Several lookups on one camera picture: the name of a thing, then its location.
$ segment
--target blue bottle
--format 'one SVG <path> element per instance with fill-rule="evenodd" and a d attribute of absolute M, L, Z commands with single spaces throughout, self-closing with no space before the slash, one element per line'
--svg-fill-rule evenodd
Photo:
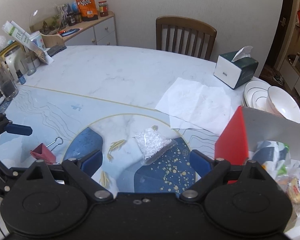
<path fill-rule="evenodd" d="M 20 84 L 23 85 L 25 82 L 26 82 L 26 79 L 25 77 L 23 76 L 23 74 L 21 73 L 20 69 L 17 70 L 16 72 L 17 76 L 18 76 L 18 79 L 20 81 Z"/>

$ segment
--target door handle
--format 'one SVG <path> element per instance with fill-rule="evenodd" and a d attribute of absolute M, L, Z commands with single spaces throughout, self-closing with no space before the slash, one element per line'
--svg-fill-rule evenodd
<path fill-rule="evenodd" d="M 285 26 L 286 25 L 286 18 L 285 17 L 283 17 L 283 19 L 282 19 L 282 21 L 280 21 L 281 22 L 281 26 Z"/>

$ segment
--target metal clip handle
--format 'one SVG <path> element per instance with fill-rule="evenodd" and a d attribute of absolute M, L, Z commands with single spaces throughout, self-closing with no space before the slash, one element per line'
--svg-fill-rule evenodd
<path fill-rule="evenodd" d="M 58 138 L 61 139 L 61 143 L 58 143 L 55 147 L 57 147 L 57 146 L 60 145 L 60 144 L 63 144 L 63 139 L 62 139 L 61 137 L 57 137 L 57 138 L 54 140 L 54 142 L 50 143 L 50 144 L 47 145 L 46 147 L 48 148 L 50 145 L 54 144 L 54 143 L 57 141 Z"/>

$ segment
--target cabinet drawer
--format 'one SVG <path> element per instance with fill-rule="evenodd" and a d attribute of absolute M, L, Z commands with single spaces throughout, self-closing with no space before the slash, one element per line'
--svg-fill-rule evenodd
<path fill-rule="evenodd" d="M 95 45 L 96 38 L 94 36 L 94 29 L 90 27 L 79 33 L 78 35 L 74 36 L 73 38 L 69 39 L 65 42 L 66 46 L 76 46 L 76 45 Z"/>
<path fill-rule="evenodd" d="M 113 17 L 98 23 L 94 26 L 94 31 L 96 33 L 96 41 L 100 41 L 102 38 L 109 35 L 114 31 L 114 20 Z"/>
<path fill-rule="evenodd" d="M 111 45 L 116 46 L 117 41 L 115 38 L 115 32 L 110 33 L 108 36 L 104 37 L 100 41 L 97 42 L 97 45 Z"/>

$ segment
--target floor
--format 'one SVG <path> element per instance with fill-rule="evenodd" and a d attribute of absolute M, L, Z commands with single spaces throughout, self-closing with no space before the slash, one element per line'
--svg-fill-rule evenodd
<path fill-rule="evenodd" d="M 299 96 L 298 92 L 295 89 L 290 90 L 286 84 L 284 84 L 282 86 L 272 79 L 272 77 L 277 74 L 280 75 L 279 71 L 277 71 L 276 69 L 265 64 L 261 71 L 259 78 L 268 82 L 272 86 L 277 86 L 277 87 L 280 87 L 280 88 L 284 89 L 285 91 L 287 91 L 293 97 L 293 99 L 297 102 L 298 106 L 300 107 L 300 96 Z"/>

